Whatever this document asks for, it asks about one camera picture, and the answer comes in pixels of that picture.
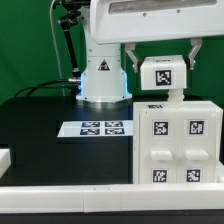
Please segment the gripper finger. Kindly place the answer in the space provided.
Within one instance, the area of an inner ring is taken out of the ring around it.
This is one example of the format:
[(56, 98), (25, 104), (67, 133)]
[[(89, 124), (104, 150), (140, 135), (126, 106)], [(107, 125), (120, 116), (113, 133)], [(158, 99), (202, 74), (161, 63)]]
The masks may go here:
[(135, 53), (135, 43), (126, 43), (125, 44), (125, 51), (127, 53), (127, 55), (129, 56), (129, 58), (132, 60), (133, 62), (133, 69), (136, 73), (139, 72), (139, 58)]
[(196, 37), (190, 40), (192, 49), (190, 50), (187, 58), (187, 66), (189, 70), (193, 70), (195, 66), (195, 57), (202, 47), (202, 38)]

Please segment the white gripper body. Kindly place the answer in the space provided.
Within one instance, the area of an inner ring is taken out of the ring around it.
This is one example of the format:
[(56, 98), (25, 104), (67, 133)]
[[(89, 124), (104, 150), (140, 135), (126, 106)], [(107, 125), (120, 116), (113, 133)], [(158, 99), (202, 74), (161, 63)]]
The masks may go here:
[(224, 35), (224, 0), (91, 0), (97, 43)]

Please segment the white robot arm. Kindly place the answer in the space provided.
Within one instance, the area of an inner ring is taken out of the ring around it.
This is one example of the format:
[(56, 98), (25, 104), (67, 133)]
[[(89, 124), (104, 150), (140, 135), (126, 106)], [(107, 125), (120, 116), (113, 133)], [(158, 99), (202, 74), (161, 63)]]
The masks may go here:
[(147, 57), (138, 64), (135, 45), (189, 39), (193, 61), (204, 37), (224, 34), (224, 0), (90, 0), (80, 12), (87, 53), (81, 99), (88, 102), (131, 97), (119, 62), (121, 45), (135, 62), (143, 90), (183, 90), (192, 64), (181, 56)]

